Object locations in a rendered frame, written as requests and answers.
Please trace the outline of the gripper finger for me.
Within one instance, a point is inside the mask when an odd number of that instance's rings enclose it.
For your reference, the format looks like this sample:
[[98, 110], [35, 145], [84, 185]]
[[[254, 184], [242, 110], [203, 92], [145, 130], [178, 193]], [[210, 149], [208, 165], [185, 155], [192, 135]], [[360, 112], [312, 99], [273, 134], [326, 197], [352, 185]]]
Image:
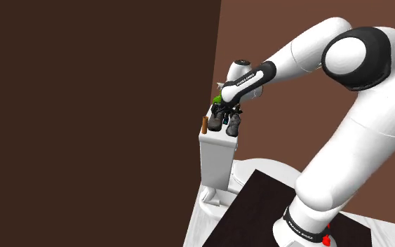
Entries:
[[212, 112], [208, 120], [208, 130], [221, 131], [224, 117], [225, 117], [225, 112], [223, 111]]
[[239, 135], [239, 126], [241, 124], [241, 117], [239, 114], [233, 114], [230, 117], [226, 134], [230, 137], [236, 138]]

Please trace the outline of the dark robot stand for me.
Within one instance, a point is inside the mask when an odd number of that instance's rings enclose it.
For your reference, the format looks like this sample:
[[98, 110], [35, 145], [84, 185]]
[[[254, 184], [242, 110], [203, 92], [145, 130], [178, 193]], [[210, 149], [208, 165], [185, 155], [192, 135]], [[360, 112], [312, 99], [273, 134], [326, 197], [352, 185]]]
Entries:
[[318, 247], [373, 247], [368, 227], [339, 213], [318, 234], [295, 224], [286, 208], [295, 190], [254, 171], [202, 247], [279, 247], [272, 228], [281, 219], [288, 231]]

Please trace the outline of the white toilet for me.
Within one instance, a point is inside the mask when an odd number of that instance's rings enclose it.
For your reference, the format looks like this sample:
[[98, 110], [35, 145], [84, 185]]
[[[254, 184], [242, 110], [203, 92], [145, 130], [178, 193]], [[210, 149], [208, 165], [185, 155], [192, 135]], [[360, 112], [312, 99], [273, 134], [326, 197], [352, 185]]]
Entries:
[[218, 132], [199, 133], [201, 185], [199, 206], [212, 219], [220, 220], [237, 194], [256, 170], [293, 188], [300, 172], [272, 159], [235, 160], [238, 139], [226, 134], [226, 126]]

